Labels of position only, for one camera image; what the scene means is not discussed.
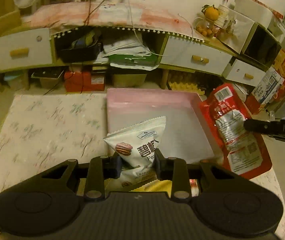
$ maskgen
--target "glass jar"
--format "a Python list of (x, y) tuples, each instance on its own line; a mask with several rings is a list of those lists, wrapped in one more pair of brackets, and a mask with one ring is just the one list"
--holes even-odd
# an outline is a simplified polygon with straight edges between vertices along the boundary
[(214, 35), (213, 28), (214, 22), (207, 18), (204, 18), (197, 24), (196, 31), (199, 32), (202, 36), (211, 38)]

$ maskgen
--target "drawer handle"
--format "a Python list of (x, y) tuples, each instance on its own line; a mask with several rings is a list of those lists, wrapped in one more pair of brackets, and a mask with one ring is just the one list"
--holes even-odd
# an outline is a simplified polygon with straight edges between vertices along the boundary
[(10, 51), (10, 57), (27, 57), (29, 54), (29, 48), (14, 49)]
[(248, 78), (248, 79), (253, 79), (253, 75), (250, 75), (250, 74), (247, 74), (247, 73), (244, 75), (244, 77)]
[(193, 60), (200, 61), (201, 63), (205, 63), (205, 64), (209, 63), (209, 59), (205, 57), (199, 57), (199, 56), (193, 55), (192, 58)]

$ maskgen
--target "white cable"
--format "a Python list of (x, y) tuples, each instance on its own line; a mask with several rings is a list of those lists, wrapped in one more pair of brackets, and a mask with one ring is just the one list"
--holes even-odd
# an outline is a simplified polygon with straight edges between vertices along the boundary
[(135, 36), (136, 36), (138, 42), (139, 42), (147, 51), (149, 51), (150, 53), (152, 53), (152, 54), (154, 54), (154, 55), (162, 56), (162, 57), (171, 57), (171, 55), (160, 55), (160, 54), (156, 54), (156, 53), (150, 51), (149, 48), (145, 47), (145, 45), (143, 45), (143, 43), (139, 40), (139, 38), (138, 38), (138, 36), (137, 36), (137, 33), (136, 33), (136, 31), (135, 31), (135, 27), (133, 26), (132, 13), (131, 13), (131, 6), (130, 6), (130, 1), (129, 1), (129, 0), (128, 0), (128, 5), (129, 5), (129, 13), (130, 13), (130, 19), (131, 19), (132, 30), (133, 30), (133, 32), (135, 33)]

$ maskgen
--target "microwave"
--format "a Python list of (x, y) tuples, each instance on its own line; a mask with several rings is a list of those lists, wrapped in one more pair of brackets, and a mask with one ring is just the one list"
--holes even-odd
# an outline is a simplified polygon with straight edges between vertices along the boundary
[(261, 24), (230, 10), (218, 39), (233, 51), (270, 67), (281, 45)]

